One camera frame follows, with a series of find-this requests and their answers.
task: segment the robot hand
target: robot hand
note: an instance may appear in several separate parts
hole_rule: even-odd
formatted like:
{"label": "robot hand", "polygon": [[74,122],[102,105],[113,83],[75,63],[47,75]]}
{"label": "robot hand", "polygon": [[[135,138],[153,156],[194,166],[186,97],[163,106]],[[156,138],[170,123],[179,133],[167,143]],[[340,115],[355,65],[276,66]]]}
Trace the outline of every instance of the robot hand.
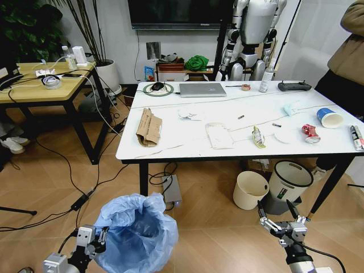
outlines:
{"label": "robot hand", "polygon": [[103,227],[96,235],[96,227],[85,225],[71,235],[76,237],[76,247],[72,256],[52,253],[43,261],[43,273],[84,273],[89,262],[98,254],[106,251],[106,233],[109,227]]}

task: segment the remote control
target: remote control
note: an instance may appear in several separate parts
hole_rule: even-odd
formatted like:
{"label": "remote control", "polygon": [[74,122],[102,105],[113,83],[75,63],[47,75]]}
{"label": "remote control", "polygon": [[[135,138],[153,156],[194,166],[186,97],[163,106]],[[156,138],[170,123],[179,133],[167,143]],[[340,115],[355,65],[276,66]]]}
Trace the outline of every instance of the remote control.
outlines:
{"label": "remote control", "polygon": [[303,82],[294,82],[291,84],[286,84],[283,81],[278,83],[278,88],[281,91],[290,91],[290,90],[304,90],[304,91],[309,91],[312,86],[310,86],[309,84],[306,84],[304,81]]}

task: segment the white trash can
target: white trash can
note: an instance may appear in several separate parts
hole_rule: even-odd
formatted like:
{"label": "white trash can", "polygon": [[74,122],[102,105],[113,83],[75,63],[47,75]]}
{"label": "white trash can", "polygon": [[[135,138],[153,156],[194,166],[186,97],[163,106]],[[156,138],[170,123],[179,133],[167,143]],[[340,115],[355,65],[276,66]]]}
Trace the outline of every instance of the white trash can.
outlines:
{"label": "white trash can", "polygon": [[270,194],[275,200],[295,201],[313,182],[311,172],[301,164],[282,160],[274,165],[269,180]]}
{"label": "white trash can", "polygon": [[233,194],[235,204],[241,209],[254,209],[269,191],[267,180],[256,172],[246,171],[238,175]]}

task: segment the wooden floor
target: wooden floor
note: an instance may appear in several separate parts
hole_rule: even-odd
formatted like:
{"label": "wooden floor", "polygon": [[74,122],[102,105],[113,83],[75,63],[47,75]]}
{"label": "wooden floor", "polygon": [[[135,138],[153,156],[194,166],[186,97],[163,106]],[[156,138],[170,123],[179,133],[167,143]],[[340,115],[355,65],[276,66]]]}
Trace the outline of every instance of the wooden floor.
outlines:
{"label": "wooden floor", "polygon": [[[119,106],[123,115],[125,107]],[[34,113],[53,113],[47,107],[33,109]],[[11,109],[9,115],[21,122],[24,118]],[[86,123],[93,143],[100,123]],[[113,135],[107,137],[106,143]],[[64,154],[72,165],[74,182],[89,191],[97,180],[97,166],[92,166],[77,135],[70,126],[44,133],[39,137],[43,145]],[[101,159],[100,180],[112,178],[122,167],[115,158],[119,137],[105,151]],[[34,223],[51,213],[68,210],[80,196],[70,182],[65,161],[36,143],[26,152],[13,157],[20,170],[7,164],[0,172],[0,205],[37,210],[36,216],[0,212],[0,225],[18,227]],[[151,164],[150,173],[157,173],[164,164]],[[239,174],[238,162],[180,163],[176,171],[183,195],[181,205],[168,214],[176,219],[179,241],[162,272],[290,272],[285,263],[285,252],[278,240],[258,225],[257,210],[241,210],[233,203],[232,194]],[[128,166],[109,183],[100,186],[82,208],[81,224],[93,224],[103,204],[122,195],[139,192],[138,166]],[[344,176],[315,214],[308,226],[306,244],[334,254],[343,261],[346,272],[363,272],[364,263],[364,194],[358,188],[348,188],[351,182]],[[307,215],[323,181],[311,186],[303,194],[298,206]],[[160,188],[149,186],[149,193]],[[289,213],[273,220],[290,220]],[[0,272],[16,273],[25,266],[42,271],[42,261],[57,252],[64,238],[75,228],[76,213],[32,229],[0,233]],[[73,239],[63,253],[73,249]],[[337,262],[328,257],[309,253],[317,267],[330,266],[341,272]],[[88,272],[103,272],[92,261]]]}

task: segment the blue plastic bag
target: blue plastic bag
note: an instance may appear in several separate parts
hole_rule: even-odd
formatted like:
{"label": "blue plastic bag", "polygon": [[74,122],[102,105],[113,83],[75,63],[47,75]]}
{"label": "blue plastic bag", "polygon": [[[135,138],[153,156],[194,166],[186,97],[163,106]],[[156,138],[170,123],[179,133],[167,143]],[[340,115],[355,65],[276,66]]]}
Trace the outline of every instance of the blue plastic bag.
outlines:
{"label": "blue plastic bag", "polygon": [[160,193],[121,196],[104,205],[94,225],[110,229],[97,264],[109,273],[162,270],[178,241],[177,223],[165,209]]}

